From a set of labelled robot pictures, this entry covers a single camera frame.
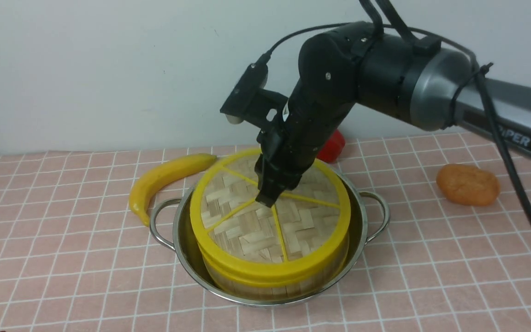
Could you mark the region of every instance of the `pot handle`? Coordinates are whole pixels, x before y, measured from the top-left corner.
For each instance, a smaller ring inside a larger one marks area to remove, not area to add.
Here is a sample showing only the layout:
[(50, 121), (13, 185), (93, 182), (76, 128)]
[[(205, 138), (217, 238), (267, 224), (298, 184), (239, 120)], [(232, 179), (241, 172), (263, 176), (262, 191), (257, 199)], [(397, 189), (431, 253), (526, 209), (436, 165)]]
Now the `pot handle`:
[(153, 236), (153, 238), (157, 240), (157, 242), (159, 242), (162, 246), (170, 248), (173, 251), (175, 251), (175, 246), (173, 246), (173, 242), (165, 239), (157, 231), (156, 219), (157, 219), (157, 216), (159, 215), (159, 212), (161, 212), (161, 210), (163, 210), (167, 206), (178, 204), (181, 201), (182, 201), (181, 198), (173, 198), (173, 199), (165, 200), (161, 202), (159, 205), (157, 205), (153, 209), (153, 212), (151, 213), (151, 219), (149, 221), (149, 230), (151, 232), (151, 236)]
[(382, 233), (382, 231), (386, 229), (386, 227), (388, 226), (388, 222), (390, 221), (390, 209), (388, 208), (388, 203), (379, 194), (372, 193), (370, 191), (360, 191), (360, 196), (372, 198), (377, 201), (380, 204), (382, 214), (384, 215), (384, 218), (382, 219), (382, 225), (378, 227), (377, 231), (375, 231), (372, 235), (366, 238), (366, 242), (364, 243), (365, 245), (375, 239), (378, 235), (380, 235), (380, 233)]

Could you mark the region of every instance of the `grid pattern tablecloth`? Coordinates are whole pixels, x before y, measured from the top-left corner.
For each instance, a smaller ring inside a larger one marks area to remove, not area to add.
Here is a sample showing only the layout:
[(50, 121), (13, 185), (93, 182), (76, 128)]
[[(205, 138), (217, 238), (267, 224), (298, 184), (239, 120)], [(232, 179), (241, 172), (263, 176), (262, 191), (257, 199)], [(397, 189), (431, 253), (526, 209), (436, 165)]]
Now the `grid pattern tablecloth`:
[[(531, 332), (531, 229), (495, 147), (470, 133), (352, 141), (336, 164), (382, 194), (392, 221), (328, 292), (283, 309), (205, 292), (127, 211), (135, 178), (179, 155), (246, 147), (0, 157), (0, 330)], [(515, 156), (531, 197), (531, 161)], [(499, 176), (495, 205), (457, 206), (447, 162)], [(169, 185), (181, 197), (201, 174)], [(380, 208), (367, 206), (370, 228)], [(175, 208), (160, 215), (171, 233)]]

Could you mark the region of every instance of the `red object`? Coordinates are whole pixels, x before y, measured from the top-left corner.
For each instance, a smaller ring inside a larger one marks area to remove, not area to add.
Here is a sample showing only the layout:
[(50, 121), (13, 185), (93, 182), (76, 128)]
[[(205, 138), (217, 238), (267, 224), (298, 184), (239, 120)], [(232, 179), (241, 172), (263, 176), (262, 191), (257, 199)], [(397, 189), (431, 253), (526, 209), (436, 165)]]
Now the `red object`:
[(339, 155), (341, 155), (343, 147), (345, 147), (345, 138), (343, 138), (343, 135), (339, 130), (335, 130), (333, 135), (331, 135), (325, 145), (323, 145), (321, 151), (319, 151), (317, 159), (327, 162), (328, 164), (333, 164), (333, 162), (339, 158)]

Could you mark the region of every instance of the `yellow banana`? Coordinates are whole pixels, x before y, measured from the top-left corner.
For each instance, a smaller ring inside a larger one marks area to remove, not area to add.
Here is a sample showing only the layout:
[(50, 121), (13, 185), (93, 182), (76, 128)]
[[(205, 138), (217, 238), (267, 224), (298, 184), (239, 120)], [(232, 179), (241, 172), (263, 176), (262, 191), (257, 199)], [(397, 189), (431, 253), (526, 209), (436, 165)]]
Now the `yellow banana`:
[(128, 205), (143, 225), (149, 227), (150, 217), (147, 214), (151, 198), (166, 185), (202, 172), (212, 166), (217, 156), (211, 154), (193, 154), (170, 160), (156, 166), (143, 174), (130, 191)]

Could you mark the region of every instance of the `bamboo steamer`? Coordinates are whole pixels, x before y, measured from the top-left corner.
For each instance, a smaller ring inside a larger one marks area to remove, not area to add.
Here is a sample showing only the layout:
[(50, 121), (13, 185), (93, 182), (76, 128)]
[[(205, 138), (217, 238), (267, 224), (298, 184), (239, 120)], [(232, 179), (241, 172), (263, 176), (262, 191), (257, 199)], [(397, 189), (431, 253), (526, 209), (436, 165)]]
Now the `bamboo steamer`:
[(259, 149), (219, 160), (190, 200), (208, 273), (222, 290), (281, 300), (320, 288), (343, 268), (351, 206), (341, 179), (315, 160), (272, 208), (255, 202)]

